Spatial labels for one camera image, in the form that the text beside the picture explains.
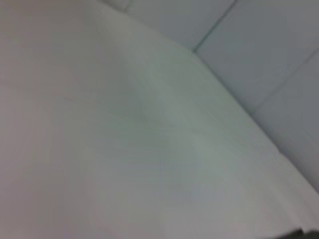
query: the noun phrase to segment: white ceiling panel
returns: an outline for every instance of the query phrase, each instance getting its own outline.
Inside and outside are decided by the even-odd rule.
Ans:
[[[279,148],[319,190],[319,55],[254,114]]]
[[[318,9],[314,0],[240,1],[197,54],[253,111],[318,46]]]
[[[132,0],[129,15],[193,48],[234,0]]]

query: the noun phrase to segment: white surface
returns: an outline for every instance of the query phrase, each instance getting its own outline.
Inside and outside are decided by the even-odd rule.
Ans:
[[[47,31],[1,15],[2,237],[254,239],[318,227],[319,195],[191,52],[91,7],[94,21]]]
[[[192,49],[232,3],[233,0],[132,0],[128,14]]]
[[[253,112],[318,46],[316,0],[242,0],[198,55]]]
[[[319,56],[265,102],[254,117],[319,190]]]

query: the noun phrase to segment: ceiling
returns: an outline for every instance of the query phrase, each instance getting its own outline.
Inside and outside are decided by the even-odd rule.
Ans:
[[[216,27],[232,3],[135,0],[129,14],[190,50],[204,38],[197,55],[319,191],[319,2],[239,0]]]

